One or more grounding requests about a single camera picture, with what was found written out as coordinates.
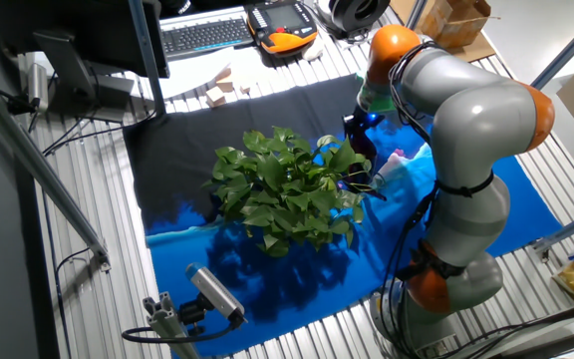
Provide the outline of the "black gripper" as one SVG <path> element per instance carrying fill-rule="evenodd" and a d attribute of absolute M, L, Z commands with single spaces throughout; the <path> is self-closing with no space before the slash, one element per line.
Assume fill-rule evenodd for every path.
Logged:
<path fill-rule="evenodd" d="M 352 114 L 342 118 L 344 135 L 349 139 L 354 135 L 363 134 L 366 130 L 376 127 L 384 119 L 385 116 L 382 114 L 355 110 Z"/>

